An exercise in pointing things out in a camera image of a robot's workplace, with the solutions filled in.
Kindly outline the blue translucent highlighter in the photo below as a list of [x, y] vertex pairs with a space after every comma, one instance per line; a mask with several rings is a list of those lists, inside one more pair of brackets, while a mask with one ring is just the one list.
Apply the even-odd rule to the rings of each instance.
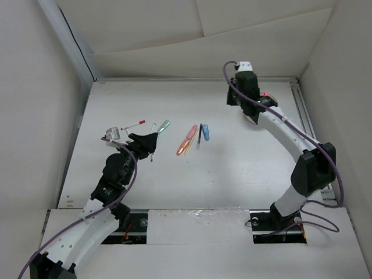
[[203, 137], [205, 141], [210, 140], [210, 135], [209, 135], [209, 128], [207, 124], [202, 125], [202, 132], [203, 132]]

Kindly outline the dark blue pen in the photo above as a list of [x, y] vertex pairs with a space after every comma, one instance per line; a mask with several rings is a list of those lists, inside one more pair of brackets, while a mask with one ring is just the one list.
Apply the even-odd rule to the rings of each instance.
[[199, 151], [200, 150], [200, 146], [201, 146], [201, 137], [202, 137], [202, 132], [203, 131], [203, 124], [201, 123], [200, 126], [199, 126], [199, 134], [198, 134], [198, 141], [196, 143], [196, 150]]

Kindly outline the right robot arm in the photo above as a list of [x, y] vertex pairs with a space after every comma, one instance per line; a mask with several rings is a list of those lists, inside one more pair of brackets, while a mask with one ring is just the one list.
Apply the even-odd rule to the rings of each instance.
[[309, 197], [335, 180], [335, 147], [331, 143], [321, 144], [303, 133], [274, 98], [261, 95], [253, 71], [237, 72], [230, 83], [227, 104], [240, 106], [244, 115], [268, 131], [295, 162], [289, 188], [270, 206], [270, 225], [276, 231], [282, 230]]

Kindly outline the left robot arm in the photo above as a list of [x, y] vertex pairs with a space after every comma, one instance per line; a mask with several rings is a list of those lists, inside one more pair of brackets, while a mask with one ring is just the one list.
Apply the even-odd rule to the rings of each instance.
[[31, 278], [76, 278], [80, 266], [111, 233], [130, 223], [131, 209], [122, 200], [138, 174], [138, 161], [156, 150], [158, 134], [130, 134], [119, 142], [106, 134], [102, 140], [116, 148], [107, 157], [102, 177], [77, 221], [43, 244], [28, 263]]

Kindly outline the pink translucent highlighter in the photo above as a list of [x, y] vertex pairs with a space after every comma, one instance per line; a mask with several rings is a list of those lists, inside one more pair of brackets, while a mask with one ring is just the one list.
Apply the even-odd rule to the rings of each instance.
[[189, 130], [189, 132], [186, 136], [186, 139], [187, 140], [192, 140], [192, 138], [194, 137], [197, 130], [198, 130], [198, 125], [193, 125], [192, 128]]

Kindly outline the yellow thin pen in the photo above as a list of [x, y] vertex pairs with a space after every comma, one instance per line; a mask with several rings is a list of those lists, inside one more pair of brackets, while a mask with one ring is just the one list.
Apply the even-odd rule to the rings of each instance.
[[189, 145], [187, 146], [187, 148], [186, 148], [186, 150], [184, 152], [184, 155], [186, 155], [189, 152], [189, 150], [191, 149], [192, 143], [193, 143], [193, 141], [194, 141], [194, 139], [195, 139], [198, 131], [199, 131], [199, 128], [197, 128], [196, 131], [195, 131], [195, 133], [193, 134], [193, 136], [192, 136], [192, 138], [191, 138], [191, 140], [189, 142]]

